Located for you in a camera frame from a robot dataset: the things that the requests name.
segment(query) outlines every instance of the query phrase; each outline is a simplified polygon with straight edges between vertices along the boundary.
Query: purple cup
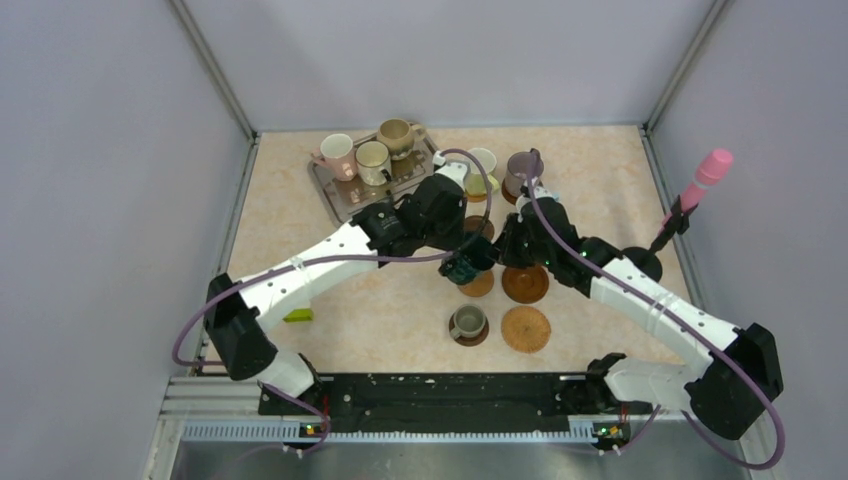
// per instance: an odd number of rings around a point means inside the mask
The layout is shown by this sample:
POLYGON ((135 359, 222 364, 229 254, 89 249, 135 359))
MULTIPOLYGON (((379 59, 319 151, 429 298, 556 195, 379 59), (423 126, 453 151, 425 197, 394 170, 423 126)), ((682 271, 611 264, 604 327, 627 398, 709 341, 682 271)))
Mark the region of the purple cup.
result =
MULTIPOLYGON (((536 164, 537 156, 541 159, 539 151, 531 148, 529 152, 518 152, 509 157, 506 162, 506 176, 504 177, 504 189, 513 197, 521 196, 521 186, 527 180, 527 170, 536 164)), ((539 161, 539 166, 534 172, 535 177, 541 177, 545 171, 545 164, 539 161)))

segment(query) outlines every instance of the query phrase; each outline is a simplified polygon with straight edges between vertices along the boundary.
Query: pink mug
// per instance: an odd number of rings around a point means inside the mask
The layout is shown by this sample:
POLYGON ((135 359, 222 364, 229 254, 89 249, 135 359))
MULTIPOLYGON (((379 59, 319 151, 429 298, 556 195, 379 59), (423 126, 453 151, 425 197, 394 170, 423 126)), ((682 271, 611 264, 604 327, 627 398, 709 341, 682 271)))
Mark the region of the pink mug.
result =
POLYGON ((347 182, 356 176, 356 149, 344 133, 334 133, 321 142, 321 152, 312 161, 333 171, 337 180, 347 182))

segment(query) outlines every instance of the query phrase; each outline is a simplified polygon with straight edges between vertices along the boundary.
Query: yellow-green object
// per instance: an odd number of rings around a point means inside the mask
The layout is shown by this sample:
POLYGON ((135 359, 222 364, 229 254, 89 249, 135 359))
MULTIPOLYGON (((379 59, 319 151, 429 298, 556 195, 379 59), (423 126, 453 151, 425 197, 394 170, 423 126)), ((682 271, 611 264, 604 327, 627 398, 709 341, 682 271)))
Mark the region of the yellow-green object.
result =
POLYGON ((312 318, 313 313, 311 308, 297 308, 292 310, 290 314, 283 317, 283 321, 286 323, 311 322, 312 318))

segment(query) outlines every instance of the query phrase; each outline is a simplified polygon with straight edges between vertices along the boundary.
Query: metal tray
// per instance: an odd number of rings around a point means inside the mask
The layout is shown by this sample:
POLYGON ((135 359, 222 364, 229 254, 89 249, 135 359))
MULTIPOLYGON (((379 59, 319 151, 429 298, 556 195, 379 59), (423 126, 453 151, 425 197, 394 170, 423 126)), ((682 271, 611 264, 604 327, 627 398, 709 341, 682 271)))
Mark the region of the metal tray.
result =
MULTIPOLYGON (((376 138, 375 132, 356 140, 353 145, 358 148, 376 138)), ((414 192, 419 183, 433 174, 433 154, 437 151, 438 147, 427 131, 419 130, 412 153, 403 160, 392 161, 393 180, 378 187, 366 185, 359 176, 348 182, 336 180, 332 172, 317 165, 312 158, 309 159, 306 171, 318 190, 318 196, 321 197, 321 203, 327 209, 330 220, 338 227, 372 203, 387 197, 400 198, 414 192)))

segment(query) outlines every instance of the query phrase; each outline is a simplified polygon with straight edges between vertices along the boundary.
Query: wooden coaster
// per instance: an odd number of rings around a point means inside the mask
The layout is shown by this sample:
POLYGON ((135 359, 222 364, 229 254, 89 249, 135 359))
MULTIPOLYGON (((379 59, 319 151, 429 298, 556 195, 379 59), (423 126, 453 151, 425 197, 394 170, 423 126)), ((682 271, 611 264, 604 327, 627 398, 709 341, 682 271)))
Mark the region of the wooden coaster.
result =
MULTIPOLYGON (((480 222, 482 221, 482 215, 471 215, 470 217, 465 218, 465 222, 462 224, 462 229, 466 232, 473 233, 477 231, 477 228, 480 226, 480 222)), ((495 224, 492 223, 491 220, 486 220, 486 226, 483 227, 483 236, 490 242, 493 238, 495 238, 495 224)))
POLYGON ((491 270, 486 270, 482 275, 472 280, 471 283, 457 285, 456 288, 469 297, 482 297, 491 292, 494 286, 495 274, 491 270))
POLYGON ((465 196, 468 198, 469 203, 480 203, 486 201, 485 193, 483 195, 469 195, 466 193, 465 196))
POLYGON ((507 202, 513 205, 515 205, 515 202, 518 200, 518 197, 513 197, 511 193, 506 191, 506 179, 503 179, 503 181, 501 182, 501 194, 504 196, 507 202))
POLYGON ((504 293, 518 303, 536 303, 548 293, 548 272, 536 265, 530 268, 504 269, 501 286, 504 293))
POLYGON ((548 344, 551 324, 544 313, 533 307, 515 307, 504 315, 501 334, 513 350, 536 353, 548 344))
MULTIPOLYGON (((456 324, 453 323, 453 318, 451 318, 450 321, 448 322, 448 337, 450 337, 450 331, 453 330, 453 327, 455 327, 455 326, 456 326, 456 324)), ((462 345, 463 347, 476 347, 477 345, 480 345, 481 343, 483 343, 483 340, 485 340, 486 337, 488 337, 488 336, 489 336, 489 321, 486 320, 486 325, 483 326, 483 331, 480 332, 480 334, 477 335, 476 337, 474 337, 474 338, 459 337, 459 338, 451 338, 451 340, 462 345)))

